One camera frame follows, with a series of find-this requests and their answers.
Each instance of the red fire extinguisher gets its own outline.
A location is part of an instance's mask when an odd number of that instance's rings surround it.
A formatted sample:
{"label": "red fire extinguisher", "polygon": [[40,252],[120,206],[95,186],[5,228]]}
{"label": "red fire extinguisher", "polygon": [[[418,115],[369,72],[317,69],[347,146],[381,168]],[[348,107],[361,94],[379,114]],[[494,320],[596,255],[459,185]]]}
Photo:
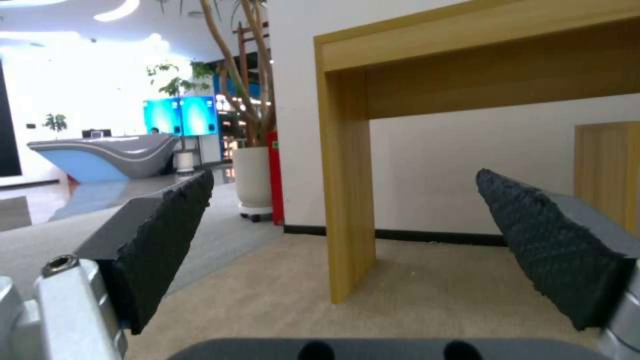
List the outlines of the red fire extinguisher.
{"label": "red fire extinguisher", "polygon": [[271,202],[273,206],[273,223],[284,225],[284,200],[282,198],[282,176],[280,175],[280,151],[278,133],[267,134],[269,144],[269,169],[271,172]]}

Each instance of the white planter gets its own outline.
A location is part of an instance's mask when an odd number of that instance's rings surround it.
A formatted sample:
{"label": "white planter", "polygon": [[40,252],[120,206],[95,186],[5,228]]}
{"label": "white planter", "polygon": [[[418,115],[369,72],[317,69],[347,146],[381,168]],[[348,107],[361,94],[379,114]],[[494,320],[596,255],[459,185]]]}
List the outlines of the white planter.
{"label": "white planter", "polygon": [[193,172],[193,154],[191,152],[176,152],[175,169],[178,174]]}
{"label": "white planter", "polygon": [[271,213],[269,149],[250,147],[234,150],[233,162],[241,213]]}

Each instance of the white wall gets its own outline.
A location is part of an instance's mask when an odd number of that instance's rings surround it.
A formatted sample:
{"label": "white wall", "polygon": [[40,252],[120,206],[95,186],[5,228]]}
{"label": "white wall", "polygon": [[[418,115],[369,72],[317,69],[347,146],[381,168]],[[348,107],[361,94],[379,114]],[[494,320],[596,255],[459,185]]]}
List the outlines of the white wall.
{"label": "white wall", "polygon": [[[269,2],[287,224],[325,225],[313,36],[457,2]],[[480,168],[572,193],[574,125],[626,120],[640,120],[640,94],[375,120],[376,227],[498,233]]]}

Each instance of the black baseboard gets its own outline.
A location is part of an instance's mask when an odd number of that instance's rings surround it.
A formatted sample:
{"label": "black baseboard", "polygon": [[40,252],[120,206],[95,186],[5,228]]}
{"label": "black baseboard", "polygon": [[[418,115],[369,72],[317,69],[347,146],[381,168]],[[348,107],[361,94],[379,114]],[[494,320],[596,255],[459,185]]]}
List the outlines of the black baseboard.
{"label": "black baseboard", "polygon": [[34,183],[4,185],[4,186],[0,186],[0,190],[14,190],[14,189],[33,188],[35,186],[58,184],[59,182],[60,182],[60,180],[56,179],[56,180],[36,181]]}
{"label": "black baseboard", "polygon": [[306,234],[326,236],[325,226],[287,225],[284,224],[285,234]]}
{"label": "black baseboard", "polygon": [[[324,226],[284,225],[285,234],[307,234],[326,236]],[[432,231],[409,231],[376,229],[376,238],[403,241],[438,242],[460,245],[483,245],[505,247],[507,243],[502,235],[467,234],[467,233],[435,233]]]}

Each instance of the potted plant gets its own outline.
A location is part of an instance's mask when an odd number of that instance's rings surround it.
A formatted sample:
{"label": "potted plant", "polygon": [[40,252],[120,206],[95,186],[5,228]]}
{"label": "potted plant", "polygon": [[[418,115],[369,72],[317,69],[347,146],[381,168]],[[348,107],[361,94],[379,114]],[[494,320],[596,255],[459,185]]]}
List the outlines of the potted plant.
{"label": "potted plant", "polygon": [[241,79],[231,50],[220,33],[218,1],[220,0],[214,0],[213,2],[211,0],[200,0],[200,5],[209,32],[224,56],[224,66],[218,69],[220,79],[224,82],[227,75],[229,75],[237,89],[237,97],[230,97],[226,94],[227,88],[222,83],[220,87],[223,89],[223,95],[236,111],[240,112],[241,119],[246,122],[246,147],[233,153],[236,190],[241,201],[241,214],[271,213],[267,133],[275,130],[276,117],[271,56],[264,41],[264,29],[262,27],[262,11],[266,1],[236,0],[234,9],[235,13],[235,10],[242,8],[253,39],[257,44],[260,83],[260,101],[258,104],[251,102],[249,91]]}
{"label": "potted plant", "polygon": [[45,119],[46,121],[44,124],[42,124],[42,126],[48,127],[52,131],[55,131],[56,139],[58,138],[58,133],[60,131],[67,129],[67,122],[65,121],[67,117],[62,114],[53,115],[52,113],[48,113]]}
{"label": "potted plant", "polygon": [[[208,90],[211,85],[202,82],[203,80],[210,79],[213,75],[213,71],[209,66],[202,62],[191,62],[192,77],[191,79],[181,78],[178,74],[180,69],[178,66],[171,63],[162,63],[153,67],[147,67],[147,75],[151,78],[150,83],[153,85],[156,82],[156,77],[161,73],[175,72],[176,76],[171,78],[167,84],[158,89],[159,93],[164,93],[169,97],[177,98],[180,102],[181,97],[187,92],[193,90]],[[180,128],[184,131],[184,121],[182,119],[182,113],[180,115]],[[184,135],[180,135],[180,152],[175,155],[175,162],[177,172],[192,172],[193,171],[193,154],[186,150]]]}

